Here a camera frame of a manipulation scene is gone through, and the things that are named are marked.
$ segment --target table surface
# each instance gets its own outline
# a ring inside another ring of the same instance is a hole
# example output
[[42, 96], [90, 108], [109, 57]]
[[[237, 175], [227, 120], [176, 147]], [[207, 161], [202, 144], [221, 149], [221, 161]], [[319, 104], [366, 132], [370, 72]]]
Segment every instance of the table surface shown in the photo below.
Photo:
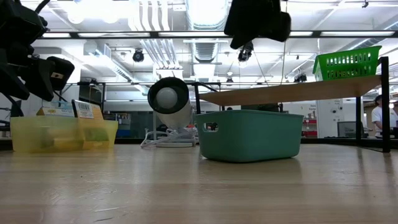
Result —
[[199, 148], [0, 152], [7, 223], [398, 223], [398, 152], [302, 145], [228, 164]]

